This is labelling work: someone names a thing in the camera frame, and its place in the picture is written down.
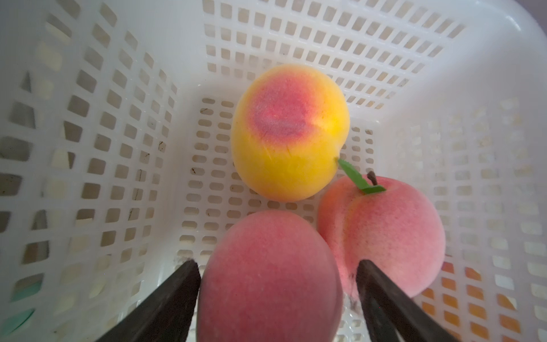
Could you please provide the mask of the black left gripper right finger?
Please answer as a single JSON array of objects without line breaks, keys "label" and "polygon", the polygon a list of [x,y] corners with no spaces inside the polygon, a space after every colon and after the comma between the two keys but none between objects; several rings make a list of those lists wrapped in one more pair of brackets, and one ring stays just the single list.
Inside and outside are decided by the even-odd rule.
[{"label": "black left gripper right finger", "polygon": [[371,341],[456,341],[372,261],[359,262],[356,286]]}]

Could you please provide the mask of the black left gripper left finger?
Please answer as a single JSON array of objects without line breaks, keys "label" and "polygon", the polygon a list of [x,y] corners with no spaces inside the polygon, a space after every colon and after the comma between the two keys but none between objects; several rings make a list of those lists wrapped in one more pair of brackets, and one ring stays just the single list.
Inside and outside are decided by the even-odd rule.
[{"label": "black left gripper left finger", "polygon": [[187,260],[100,341],[186,341],[201,284],[198,264]]}]

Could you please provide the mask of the small pink peach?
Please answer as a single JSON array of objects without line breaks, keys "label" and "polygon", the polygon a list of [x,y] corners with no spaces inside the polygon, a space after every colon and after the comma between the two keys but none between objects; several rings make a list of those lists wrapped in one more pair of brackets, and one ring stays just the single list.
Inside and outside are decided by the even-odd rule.
[{"label": "small pink peach", "polygon": [[338,265],[344,292],[358,300],[360,261],[372,261],[409,297],[421,294],[444,262],[445,232],[434,205],[413,186],[339,160],[345,176],[321,198],[317,230]]}]

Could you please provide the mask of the pink peach with leaf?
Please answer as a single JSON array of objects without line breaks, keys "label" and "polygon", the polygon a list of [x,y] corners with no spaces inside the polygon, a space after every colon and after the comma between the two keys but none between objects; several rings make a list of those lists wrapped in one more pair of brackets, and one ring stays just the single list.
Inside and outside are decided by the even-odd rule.
[{"label": "pink peach with leaf", "polygon": [[302,217],[257,212],[237,222],[206,265],[198,341],[332,341],[343,310],[333,254]]}]

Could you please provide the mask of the yellow peach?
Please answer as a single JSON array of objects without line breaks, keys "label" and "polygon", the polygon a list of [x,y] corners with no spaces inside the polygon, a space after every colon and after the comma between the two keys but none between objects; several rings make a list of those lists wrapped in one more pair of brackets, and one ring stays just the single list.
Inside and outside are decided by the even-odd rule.
[{"label": "yellow peach", "polygon": [[310,66],[285,64],[256,79],[238,102],[232,159],[244,184],[259,195],[300,201],[332,181],[349,130],[338,85]]}]

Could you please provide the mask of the white plastic basket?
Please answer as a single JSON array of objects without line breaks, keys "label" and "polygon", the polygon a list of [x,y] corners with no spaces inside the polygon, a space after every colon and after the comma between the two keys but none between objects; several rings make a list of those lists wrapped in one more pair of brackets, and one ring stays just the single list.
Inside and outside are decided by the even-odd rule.
[{"label": "white plastic basket", "polygon": [[546,8],[518,1],[3,1],[1,340],[95,341],[225,232],[319,196],[237,174],[236,105],[272,67],[341,88],[340,156],[430,198],[416,303],[461,341],[546,340]]}]

